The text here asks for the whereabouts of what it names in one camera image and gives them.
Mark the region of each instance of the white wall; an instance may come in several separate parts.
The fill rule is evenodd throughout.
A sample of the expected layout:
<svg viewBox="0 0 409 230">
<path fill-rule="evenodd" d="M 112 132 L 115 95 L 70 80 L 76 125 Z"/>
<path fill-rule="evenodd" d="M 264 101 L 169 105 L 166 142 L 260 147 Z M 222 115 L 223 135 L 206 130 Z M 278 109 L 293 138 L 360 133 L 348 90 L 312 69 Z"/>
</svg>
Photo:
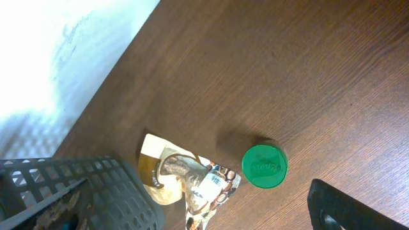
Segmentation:
<svg viewBox="0 0 409 230">
<path fill-rule="evenodd" d="M 0 4 L 0 158 L 51 157 L 159 0 Z"/>
</svg>

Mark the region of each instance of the mesh basket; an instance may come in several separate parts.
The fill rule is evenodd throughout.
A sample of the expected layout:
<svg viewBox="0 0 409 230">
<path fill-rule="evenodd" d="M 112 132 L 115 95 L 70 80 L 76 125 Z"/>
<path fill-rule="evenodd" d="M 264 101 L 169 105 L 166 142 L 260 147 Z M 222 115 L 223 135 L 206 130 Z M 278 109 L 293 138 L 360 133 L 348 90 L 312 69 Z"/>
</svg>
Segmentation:
<svg viewBox="0 0 409 230">
<path fill-rule="evenodd" d="M 0 221 L 87 178 L 93 194 L 88 229 L 163 229 L 164 214 L 132 167 L 118 157 L 0 160 Z"/>
</svg>

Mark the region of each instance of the black device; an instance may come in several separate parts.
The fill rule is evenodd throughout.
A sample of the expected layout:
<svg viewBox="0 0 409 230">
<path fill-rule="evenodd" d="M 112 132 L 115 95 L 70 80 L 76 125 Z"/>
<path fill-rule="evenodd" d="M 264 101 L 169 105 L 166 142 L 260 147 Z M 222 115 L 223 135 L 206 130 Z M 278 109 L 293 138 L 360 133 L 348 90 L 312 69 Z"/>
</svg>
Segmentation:
<svg viewBox="0 0 409 230">
<path fill-rule="evenodd" d="M 409 230 L 319 179 L 313 179 L 307 202 L 314 230 Z"/>
</svg>

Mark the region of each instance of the black object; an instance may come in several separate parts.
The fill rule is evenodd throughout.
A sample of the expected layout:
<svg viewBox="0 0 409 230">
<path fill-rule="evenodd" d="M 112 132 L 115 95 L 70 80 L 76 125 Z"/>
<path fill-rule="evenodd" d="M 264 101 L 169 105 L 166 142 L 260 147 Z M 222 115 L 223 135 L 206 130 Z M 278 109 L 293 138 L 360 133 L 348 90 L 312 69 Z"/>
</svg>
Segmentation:
<svg viewBox="0 0 409 230">
<path fill-rule="evenodd" d="M 72 159 L 0 160 L 0 229 L 13 229 L 36 215 L 45 208 L 44 203 L 49 205 L 61 196 L 53 201 L 51 197 L 82 179 L 89 183 L 81 188 L 90 198 L 81 199 L 81 204 L 92 199 L 94 205 L 81 209 L 83 213 L 69 211 L 57 218 L 63 230 L 83 227 L 84 217 L 87 223 L 81 229 L 163 229 L 163 210 L 144 189 L 134 168 L 115 153 Z M 24 217 L 14 218 L 25 211 Z"/>
<path fill-rule="evenodd" d="M 89 182 L 82 179 L 32 208 L 0 222 L 0 229 L 75 230 L 79 224 L 81 229 L 85 229 L 86 217 L 92 209 L 93 197 Z"/>
<path fill-rule="evenodd" d="M 314 230 L 409 229 L 319 179 L 313 179 L 307 202 Z"/>
</svg>

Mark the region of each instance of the brown wooden surface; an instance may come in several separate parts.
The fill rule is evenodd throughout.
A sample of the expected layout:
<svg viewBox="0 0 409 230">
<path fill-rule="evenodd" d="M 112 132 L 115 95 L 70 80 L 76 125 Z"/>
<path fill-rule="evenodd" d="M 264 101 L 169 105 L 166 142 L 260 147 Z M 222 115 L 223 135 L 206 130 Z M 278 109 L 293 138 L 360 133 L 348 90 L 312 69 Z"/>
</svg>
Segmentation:
<svg viewBox="0 0 409 230">
<path fill-rule="evenodd" d="M 258 138 L 289 174 L 245 178 L 208 229 L 311 229 L 320 178 L 409 225 L 409 1 L 162 0 L 57 156 L 135 163 L 145 130 L 241 173 Z M 164 207 L 183 229 L 184 201 Z"/>
</svg>

